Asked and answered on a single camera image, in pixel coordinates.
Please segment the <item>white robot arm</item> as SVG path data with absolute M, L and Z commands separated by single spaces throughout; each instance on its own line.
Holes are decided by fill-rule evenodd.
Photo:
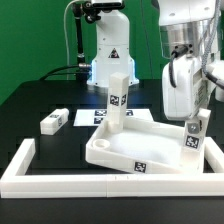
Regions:
M 183 121 L 187 131 L 203 130 L 199 110 L 211 92 L 224 88 L 212 72 L 220 61 L 219 21 L 224 0 L 151 0 L 159 12 L 162 53 L 169 63 L 162 73 L 163 107 L 167 119 Z M 90 83 L 106 87 L 119 71 L 134 84 L 135 65 L 129 54 L 129 20 L 120 12 L 124 0 L 90 0 L 96 22 L 97 54 Z

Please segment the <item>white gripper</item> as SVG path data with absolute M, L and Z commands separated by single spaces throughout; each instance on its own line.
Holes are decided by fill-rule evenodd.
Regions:
M 201 121 L 194 116 L 200 108 L 207 106 L 210 95 L 208 82 L 202 75 L 200 60 L 186 56 L 175 59 L 173 76 L 176 87 L 170 84 L 169 65 L 166 65 L 162 74 L 164 114 L 168 120 L 187 120 L 187 132 L 198 134 L 201 131 Z

